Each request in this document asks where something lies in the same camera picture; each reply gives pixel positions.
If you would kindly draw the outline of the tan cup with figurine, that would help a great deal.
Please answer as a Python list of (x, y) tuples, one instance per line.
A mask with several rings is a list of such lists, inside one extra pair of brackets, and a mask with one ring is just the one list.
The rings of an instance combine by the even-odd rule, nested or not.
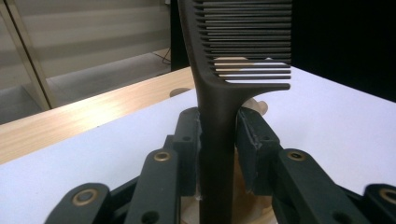
[(182, 224), (247, 224), (272, 222), (271, 199), (245, 192), (240, 168), (234, 164), (236, 116), (244, 106), (268, 110), (254, 96), (262, 89), (231, 84), (213, 74), (206, 64), (191, 62), (202, 127), (198, 155), (199, 191), (196, 199), (182, 201)]

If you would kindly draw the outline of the wooden table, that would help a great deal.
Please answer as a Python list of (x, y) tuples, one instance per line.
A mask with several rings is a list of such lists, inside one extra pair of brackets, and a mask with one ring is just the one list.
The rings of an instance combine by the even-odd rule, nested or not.
[(0, 125), (0, 165), (194, 87), (189, 67)]

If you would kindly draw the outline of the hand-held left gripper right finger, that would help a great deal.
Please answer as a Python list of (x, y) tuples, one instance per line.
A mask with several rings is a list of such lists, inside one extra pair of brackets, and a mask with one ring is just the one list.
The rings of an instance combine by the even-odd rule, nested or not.
[(247, 192), (272, 195), (272, 163), (280, 140), (262, 115), (242, 107), (237, 115), (236, 148)]

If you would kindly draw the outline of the black comb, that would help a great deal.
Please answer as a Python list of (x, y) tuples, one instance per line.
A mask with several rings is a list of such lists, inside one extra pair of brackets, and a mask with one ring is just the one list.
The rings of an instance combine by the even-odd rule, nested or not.
[(177, 0), (196, 88), (200, 224), (231, 224), (237, 113), (290, 88), (292, 0)]

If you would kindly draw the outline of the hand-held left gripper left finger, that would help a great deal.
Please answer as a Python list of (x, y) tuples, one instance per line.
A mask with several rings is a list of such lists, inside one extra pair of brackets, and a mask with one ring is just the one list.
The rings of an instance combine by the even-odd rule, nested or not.
[(185, 109), (179, 114), (173, 135), (168, 135), (164, 146), (178, 155), (179, 187), (181, 196), (193, 196), (197, 185), (197, 151), (200, 120), (197, 107)]

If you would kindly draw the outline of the black curtain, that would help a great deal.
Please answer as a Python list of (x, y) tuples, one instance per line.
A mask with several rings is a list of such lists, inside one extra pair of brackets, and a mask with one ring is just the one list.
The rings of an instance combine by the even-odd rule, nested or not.
[(396, 103), (396, 0), (169, 0), (172, 67), (286, 78), (294, 66)]

